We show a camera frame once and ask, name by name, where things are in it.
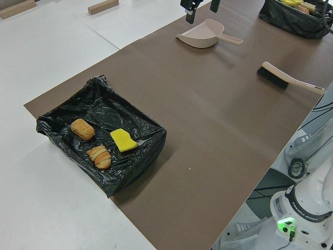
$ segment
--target black plastic bag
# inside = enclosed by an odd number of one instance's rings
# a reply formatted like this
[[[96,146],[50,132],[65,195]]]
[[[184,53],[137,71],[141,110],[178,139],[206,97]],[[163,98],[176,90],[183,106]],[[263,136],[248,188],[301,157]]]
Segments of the black plastic bag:
[[[307,39],[322,38],[329,32],[324,27],[321,18],[324,2],[321,0],[307,0],[306,2],[316,5],[316,14],[308,15],[277,0],[265,0],[259,18],[280,29]],[[329,27],[333,23],[332,12],[333,7],[328,4],[326,22]]]
[[[82,118],[94,129],[88,142],[71,131],[71,123]],[[122,128],[138,147],[121,153],[110,132]],[[69,100],[37,119],[38,133],[49,137],[92,178],[108,197],[135,181],[163,149],[166,130],[107,85],[105,76],[90,79]],[[99,170],[87,151],[103,144],[112,156],[111,167]]]

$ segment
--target dustpan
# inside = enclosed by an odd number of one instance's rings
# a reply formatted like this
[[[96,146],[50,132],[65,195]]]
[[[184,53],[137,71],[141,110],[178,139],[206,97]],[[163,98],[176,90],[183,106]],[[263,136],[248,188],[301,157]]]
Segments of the dustpan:
[[[195,48],[207,48],[213,46],[218,40],[223,40],[235,45],[242,44],[243,40],[222,34],[223,30],[224,26],[221,23],[213,19],[206,19],[201,24],[183,34],[177,35],[176,37]]]

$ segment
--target brush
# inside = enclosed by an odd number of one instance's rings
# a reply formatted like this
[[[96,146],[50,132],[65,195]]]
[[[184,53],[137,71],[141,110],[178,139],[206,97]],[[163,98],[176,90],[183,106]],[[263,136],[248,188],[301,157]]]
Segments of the brush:
[[[283,71],[279,70],[278,68],[271,65],[269,62],[265,61],[262,64],[262,67],[260,67],[257,70],[257,74],[262,76],[263,78],[269,80],[274,85],[278,86],[279,88],[285,90],[288,86],[288,84],[293,84],[298,87],[307,89],[309,91],[312,91],[314,93],[324,95],[326,93],[326,90],[322,87],[317,87],[315,85],[301,82],[290,75],[284,73]]]

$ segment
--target brown paper sheet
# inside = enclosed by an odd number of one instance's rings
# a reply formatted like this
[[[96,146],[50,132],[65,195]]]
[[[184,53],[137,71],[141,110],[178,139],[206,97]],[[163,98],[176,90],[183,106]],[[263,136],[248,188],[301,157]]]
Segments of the brown paper sheet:
[[[158,250],[210,249],[319,96],[258,77],[269,61],[293,77],[328,87],[333,39],[306,40],[258,19],[263,1],[222,1],[212,18],[242,46],[206,49],[176,39],[193,26],[181,18],[125,47],[27,103],[38,117],[87,79],[109,84],[162,124],[168,135],[153,166],[112,198]]]

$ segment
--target wooden block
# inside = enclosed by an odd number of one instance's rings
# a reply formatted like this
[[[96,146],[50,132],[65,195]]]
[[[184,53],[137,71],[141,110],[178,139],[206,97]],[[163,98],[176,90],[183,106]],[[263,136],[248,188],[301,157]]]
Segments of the wooden block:
[[[36,7],[35,0],[26,0],[22,3],[0,10],[0,17],[6,19],[33,7]]]
[[[106,1],[101,2],[99,4],[95,4],[93,6],[88,7],[88,12],[91,15],[94,15],[96,13],[99,13],[103,10],[112,8],[112,7],[117,6],[117,5],[119,5],[119,0],[106,0]]]

